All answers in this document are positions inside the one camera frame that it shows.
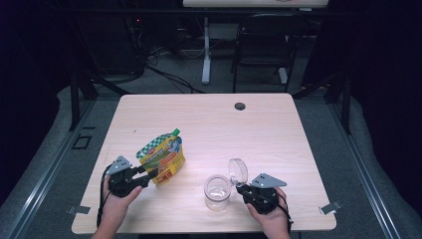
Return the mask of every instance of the gray floor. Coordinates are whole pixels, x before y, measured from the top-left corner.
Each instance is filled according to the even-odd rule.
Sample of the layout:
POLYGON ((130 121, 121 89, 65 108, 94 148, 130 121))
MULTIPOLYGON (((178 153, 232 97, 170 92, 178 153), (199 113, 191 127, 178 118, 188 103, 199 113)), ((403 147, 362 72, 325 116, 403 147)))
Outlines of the gray floor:
MULTIPOLYGON (((312 45, 312 42, 306 42, 302 47, 289 90, 291 94, 300 90, 312 45)), ((186 53, 191 57, 162 54, 153 67, 176 75, 206 93, 231 93, 230 44, 220 42, 213 48, 211 83, 207 86, 201 84, 203 56, 194 58, 192 56, 198 55, 198 52, 186 53)), ((255 79, 263 76, 266 78, 263 81, 279 80, 277 76, 265 75, 264 72, 242 71, 245 81, 250 81, 250 76, 255 79)), ((115 81, 118 77, 108 79, 115 81)), ((119 86, 135 94, 181 94, 168 80, 150 70, 146 70, 139 79, 119 86)), ((61 108, 54 125, 18 185, 0 208, 0 238, 90 237, 72 232, 74 215, 67 213, 67 209, 81 202, 118 103, 115 93, 103 86, 97 86, 97 89, 100 93, 97 101, 82 99, 83 120, 73 132, 68 132, 71 125, 70 90, 66 88, 59 93, 61 108), (72 149, 79 134, 92 138, 87 149, 72 149)), ((253 88, 254 92, 267 90, 253 88)), ((338 123, 338 106, 326 105, 322 100, 324 91, 320 89, 303 100, 297 100, 296 105, 328 198, 332 202, 340 202, 343 207, 335 214, 335 229, 304 232, 303 238, 419 238, 422 221, 400 197, 377 163, 358 102, 352 101, 352 135, 347 135, 338 123)), ((226 236, 210 234, 194 237, 226 236)), ((298 236, 298 233, 292 233, 293 238, 298 236)), ((137 238, 137 235, 118 235, 117 238, 137 238)))

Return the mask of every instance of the tabletop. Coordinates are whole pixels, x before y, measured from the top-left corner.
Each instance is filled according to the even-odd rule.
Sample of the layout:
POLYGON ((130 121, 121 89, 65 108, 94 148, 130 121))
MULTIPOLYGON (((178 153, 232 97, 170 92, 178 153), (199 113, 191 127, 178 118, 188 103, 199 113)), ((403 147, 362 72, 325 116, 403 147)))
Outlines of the tabletop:
POLYGON ((184 7, 325 8, 328 0, 183 0, 184 7))
POLYGON ((295 103, 288 94, 129 95, 120 99, 77 214, 77 234, 96 231, 100 181, 106 167, 123 155, 139 166, 135 154, 163 133, 180 129, 186 162, 163 185, 152 181, 131 203, 120 233, 226 233, 261 231, 242 196, 232 188, 222 211, 205 204, 204 182, 213 174, 229 177, 230 158, 244 160, 249 180, 261 172, 287 183, 294 231, 330 230, 317 165, 295 103), (239 111, 236 103, 244 104, 239 111))

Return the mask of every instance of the colorful snack bag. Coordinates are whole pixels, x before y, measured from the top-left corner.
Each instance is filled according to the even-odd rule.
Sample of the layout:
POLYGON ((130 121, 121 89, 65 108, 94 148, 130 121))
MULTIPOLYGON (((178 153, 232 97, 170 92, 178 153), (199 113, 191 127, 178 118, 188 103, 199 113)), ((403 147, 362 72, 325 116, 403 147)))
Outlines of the colorful snack bag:
POLYGON ((185 162, 180 130, 158 136, 136 153, 136 157, 147 172, 158 167, 158 175, 152 179, 155 184, 170 180, 185 162))

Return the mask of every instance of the hand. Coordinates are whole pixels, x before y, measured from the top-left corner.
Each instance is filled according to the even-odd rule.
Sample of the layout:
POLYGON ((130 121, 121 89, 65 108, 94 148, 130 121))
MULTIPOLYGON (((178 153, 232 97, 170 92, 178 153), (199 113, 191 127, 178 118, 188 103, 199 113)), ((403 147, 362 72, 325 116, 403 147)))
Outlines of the hand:
MULTIPOLYGON (((276 187, 276 191, 287 200, 286 193, 282 189, 276 187)), ((285 200, 283 200, 280 196, 279 204, 286 208, 285 200)), ((274 211, 264 215, 259 214, 252 204, 248 203, 246 206, 248 207, 251 216, 261 224, 264 234, 269 239, 290 238, 287 222, 288 217, 282 209, 277 207, 274 211)))
POLYGON ((103 196, 108 198, 103 208, 103 219, 93 238, 112 238, 126 216, 129 204, 139 195, 142 187, 137 186, 126 197, 117 197, 109 193, 109 177, 105 178, 103 196))

